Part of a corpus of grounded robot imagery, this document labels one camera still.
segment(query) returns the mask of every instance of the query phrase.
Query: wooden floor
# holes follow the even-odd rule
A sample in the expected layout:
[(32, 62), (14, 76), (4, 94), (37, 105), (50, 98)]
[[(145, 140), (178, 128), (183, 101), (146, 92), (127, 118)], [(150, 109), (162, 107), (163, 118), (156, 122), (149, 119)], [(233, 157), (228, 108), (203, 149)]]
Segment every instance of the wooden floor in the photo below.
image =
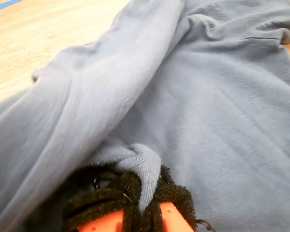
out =
[(22, 0), (0, 10), (0, 101), (59, 50), (95, 40), (127, 0)]

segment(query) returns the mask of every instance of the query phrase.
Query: gray fabric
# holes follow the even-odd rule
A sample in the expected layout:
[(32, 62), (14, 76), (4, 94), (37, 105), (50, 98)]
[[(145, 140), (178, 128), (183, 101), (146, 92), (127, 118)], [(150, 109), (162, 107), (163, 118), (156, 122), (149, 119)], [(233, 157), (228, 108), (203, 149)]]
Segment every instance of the gray fabric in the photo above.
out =
[[(0, 107), (0, 232), (84, 163), (136, 171), (143, 209), (154, 152), (217, 231), (290, 232), (288, 40), (288, 0), (131, 0)], [(59, 231), (36, 215), (20, 230)]]

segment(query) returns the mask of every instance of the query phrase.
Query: blue tape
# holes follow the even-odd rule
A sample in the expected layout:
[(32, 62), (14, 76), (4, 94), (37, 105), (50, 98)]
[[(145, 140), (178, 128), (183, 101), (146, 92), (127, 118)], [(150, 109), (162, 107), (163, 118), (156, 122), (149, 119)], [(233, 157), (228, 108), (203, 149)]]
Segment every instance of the blue tape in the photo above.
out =
[(9, 6), (9, 5), (12, 5), (12, 4), (14, 4), (14, 3), (17, 3), (17, 2), (19, 2), (19, 1), (21, 1), (21, 0), (9, 0), (9, 1), (5, 1), (5, 2), (1, 2), (1, 3), (0, 3), (0, 9), (2, 9), (2, 8), (4, 8), (4, 7), (7, 7), (7, 6)]

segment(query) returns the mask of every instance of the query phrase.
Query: orange plastic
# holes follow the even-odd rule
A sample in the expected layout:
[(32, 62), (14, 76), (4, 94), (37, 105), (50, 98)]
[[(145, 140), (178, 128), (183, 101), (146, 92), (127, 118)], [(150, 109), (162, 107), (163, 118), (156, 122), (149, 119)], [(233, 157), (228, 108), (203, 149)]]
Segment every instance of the orange plastic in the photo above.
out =
[(171, 202), (160, 204), (164, 232), (194, 232)]
[[(160, 204), (164, 232), (193, 232), (173, 203)], [(122, 232), (124, 211), (119, 210), (102, 218), (87, 223), (79, 228), (79, 232)]]
[(121, 209), (81, 226), (79, 232), (122, 232), (123, 218), (124, 211)]

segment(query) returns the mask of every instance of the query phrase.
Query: black fuzzy fabric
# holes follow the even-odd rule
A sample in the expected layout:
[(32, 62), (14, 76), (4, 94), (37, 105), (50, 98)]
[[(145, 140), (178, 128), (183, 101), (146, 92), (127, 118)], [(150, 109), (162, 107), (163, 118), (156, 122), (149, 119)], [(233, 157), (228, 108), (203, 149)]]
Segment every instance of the black fuzzy fabric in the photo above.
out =
[(168, 168), (162, 166), (154, 198), (143, 214), (138, 209), (140, 193), (138, 176), (132, 172), (124, 173), (106, 188), (71, 199), (63, 213), (62, 231), (75, 232), (80, 225), (124, 209), (123, 232), (163, 232), (160, 210), (163, 202), (172, 202), (187, 223), (197, 229), (191, 194), (174, 183)]

